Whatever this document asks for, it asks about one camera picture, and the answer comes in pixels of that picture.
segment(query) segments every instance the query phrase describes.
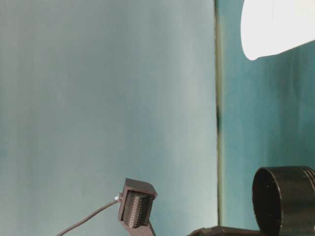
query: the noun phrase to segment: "blue-green background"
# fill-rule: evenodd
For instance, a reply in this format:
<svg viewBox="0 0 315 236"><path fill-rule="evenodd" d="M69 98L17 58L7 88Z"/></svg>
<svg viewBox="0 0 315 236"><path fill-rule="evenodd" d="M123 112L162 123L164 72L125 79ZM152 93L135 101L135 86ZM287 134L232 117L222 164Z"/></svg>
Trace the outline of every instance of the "blue-green background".
<svg viewBox="0 0 315 236"><path fill-rule="evenodd" d="M255 171L315 167L315 43L249 61L241 46L242 5L216 1L220 222L255 229Z"/></svg>
<svg viewBox="0 0 315 236"><path fill-rule="evenodd" d="M125 177L157 235L217 224L211 0L0 0L0 235L51 236ZM125 236L118 206L69 236Z"/></svg>

